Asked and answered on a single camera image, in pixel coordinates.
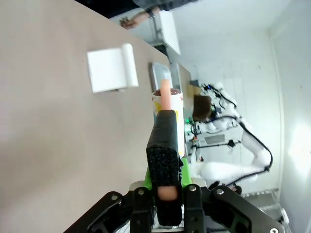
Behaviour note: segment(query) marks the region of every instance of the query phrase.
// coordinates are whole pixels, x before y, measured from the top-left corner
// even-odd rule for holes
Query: screw
[[[191,186],[189,187],[189,189],[190,189],[191,192],[194,192],[194,191],[196,190],[196,187],[193,186],[193,185],[191,185]]]
[[[278,233],[278,229],[277,229],[277,228],[272,228],[272,229],[270,230],[270,233]]]
[[[224,191],[222,190],[222,189],[217,189],[217,191],[216,191],[216,193],[218,194],[218,195],[222,195],[222,194],[224,194]]]
[[[145,193],[145,191],[143,189],[138,190],[139,195],[143,195],[144,193]]]
[[[113,196],[111,197],[111,199],[112,199],[112,200],[116,200],[116,199],[118,199],[118,196],[113,195]]]

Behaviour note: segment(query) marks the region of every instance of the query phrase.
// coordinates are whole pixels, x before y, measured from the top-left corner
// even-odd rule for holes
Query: pink object
[[[168,79],[162,80],[160,91],[162,110],[171,110],[171,84]]]

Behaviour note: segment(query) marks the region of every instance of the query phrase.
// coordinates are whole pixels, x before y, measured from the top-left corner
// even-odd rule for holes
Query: wristwatch
[[[147,9],[146,13],[149,15],[149,18],[155,17],[154,13],[152,12],[152,8]]]

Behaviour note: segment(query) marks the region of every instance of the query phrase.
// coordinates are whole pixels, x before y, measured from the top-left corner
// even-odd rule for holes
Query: table
[[[64,231],[143,180],[162,53],[74,0],[0,3],[0,232]],[[134,48],[139,87],[93,94],[86,52]]]

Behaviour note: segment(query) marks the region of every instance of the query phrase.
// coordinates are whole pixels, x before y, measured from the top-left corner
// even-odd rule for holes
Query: black cable
[[[236,144],[239,144],[239,143],[242,143],[242,142],[241,142],[241,141],[234,142],[234,146],[235,146]],[[230,146],[230,147],[232,147],[232,146],[231,146],[231,143],[230,143],[230,140],[229,140],[227,143],[220,143],[220,144],[216,144],[216,145],[207,145],[207,146],[202,146],[202,147],[194,146],[194,147],[196,147],[197,149],[201,149],[201,148],[221,147],[221,146]]]
[[[214,92],[217,92],[223,99],[225,99],[229,103],[232,103],[234,105],[234,108],[237,108],[237,105],[234,102],[232,102],[232,101],[228,100],[226,97],[224,97],[223,94],[219,90],[217,90],[215,87],[213,87],[213,85],[209,85],[209,86],[210,86],[210,89],[212,89]]]
[[[222,100],[219,100],[219,101],[218,101],[218,104],[219,104],[223,109],[225,109],[225,107],[222,106],[222,104],[220,103],[220,101],[222,101]]]
[[[213,120],[210,120],[210,121],[206,122],[206,124],[212,123],[212,122],[214,122],[214,121],[216,121],[216,120],[219,120],[219,119],[222,119],[222,118],[234,119],[234,120],[237,122],[237,118],[234,117],[234,116],[221,116],[221,117],[219,117],[219,118],[216,118],[216,119],[213,119]],[[246,178],[248,178],[248,177],[255,176],[255,175],[259,175],[259,174],[262,174],[262,173],[264,173],[264,172],[266,172],[266,171],[270,171],[270,169],[271,169],[271,167],[272,167],[272,164],[273,164],[273,156],[272,156],[271,151],[270,151],[257,137],[255,137],[255,136],[245,127],[244,123],[242,123],[242,122],[238,122],[238,123],[239,123],[239,125],[242,127],[242,129],[245,130],[245,132],[247,132],[249,135],[251,135],[259,144],[261,144],[261,145],[270,153],[271,161],[270,161],[270,164],[269,164],[268,166],[266,166],[266,167],[264,168],[263,171],[258,171],[258,172],[254,172],[254,173],[250,173],[250,174],[241,176],[240,178],[234,180],[233,182],[231,182],[231,183],[229,183],[229,184],[226,184],[226,186],[230,186],[230,185],[232,185],[233,183],[236,183],[236,182],[241,181],[241,180],[243,180],[243,179],[246,179]]]
[[[245,178],[248,178],[248,177],[251,177],[251,176],[255,176],[255,175],[259,175],[259,174],[262,174],[262,173],[264,173],[264,172],[266,172],[266,171],[270,171],[270,169],[271,169],[271,167],[272,167],[272,164],[273,164],[273,156],[272,156],[271,151],[270,151],[257,137],[255,137],[248,129],[246,129],[244,123],[240,122],[239,125],[241,125],[241,127],[242,127],[249,135],[251,135],[259,144],[261,144],[261,145],[270,153],[271,160],[270,160],[269,165],[266,166],[266,167],[264,168],[263,171],[258,171],[258,172],[254,172],[254,173],[251,173],[251,174],[248,174],[248,175],[241,176],[240,178],[238,178],[238,179],[236,179],[235,181],[233,181],[233,182],[227,184],[226,186],[230,186],[230,185],[232,185],[232,184],[234,184],[234,183],[236,183],[236,182],[238,182],[238,181],[241,181],[241,180],[243,180],[243,179],[245,179]]]
[[[196,137],[197,135],[201,134],[201,133],[198,133],[196,127],[195,127],[195,122],[194,124],[191,124],[191,127],[190,127],[190,132]]]

